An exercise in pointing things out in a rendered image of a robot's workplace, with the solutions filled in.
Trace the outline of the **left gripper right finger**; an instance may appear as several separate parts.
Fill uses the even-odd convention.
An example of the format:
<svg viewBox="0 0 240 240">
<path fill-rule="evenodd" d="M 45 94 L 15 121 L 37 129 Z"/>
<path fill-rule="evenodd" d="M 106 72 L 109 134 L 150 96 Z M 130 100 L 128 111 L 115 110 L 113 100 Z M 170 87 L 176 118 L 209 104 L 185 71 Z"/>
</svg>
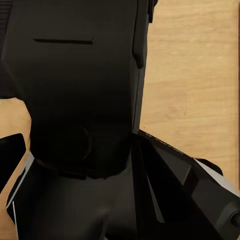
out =
<svg viewBox="0 0 240 240">
<path fill-rule="evenodd" d="M 147 138 L 132 133 L 130 150 L 137 240 L 223 240 Z"/>
</svg>

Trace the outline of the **digital camera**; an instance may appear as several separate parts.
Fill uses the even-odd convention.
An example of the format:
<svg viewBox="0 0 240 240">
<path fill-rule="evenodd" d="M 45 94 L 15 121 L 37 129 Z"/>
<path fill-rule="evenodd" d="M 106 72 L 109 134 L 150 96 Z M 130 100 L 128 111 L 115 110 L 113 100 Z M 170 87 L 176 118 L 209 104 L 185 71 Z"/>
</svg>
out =
<svg viewBox="0 0 240 240">
<path fill-rule="evenodd" d="M 31 117 L 30 152 L 60 177 L 132 162 L 158 0 L 0 0 L 0 99 Z"/>
</svg>

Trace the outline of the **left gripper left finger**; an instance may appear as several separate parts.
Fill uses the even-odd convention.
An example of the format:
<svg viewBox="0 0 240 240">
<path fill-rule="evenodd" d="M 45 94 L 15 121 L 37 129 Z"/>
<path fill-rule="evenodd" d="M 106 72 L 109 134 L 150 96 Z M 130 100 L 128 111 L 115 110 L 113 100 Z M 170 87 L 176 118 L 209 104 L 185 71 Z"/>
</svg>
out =
<svg viewBox="0 0 240 240">
<path fill-rule="evenodd" d="M 26 153 L 22 133 L 0 138 L 0 193 Z"/>
</svg>

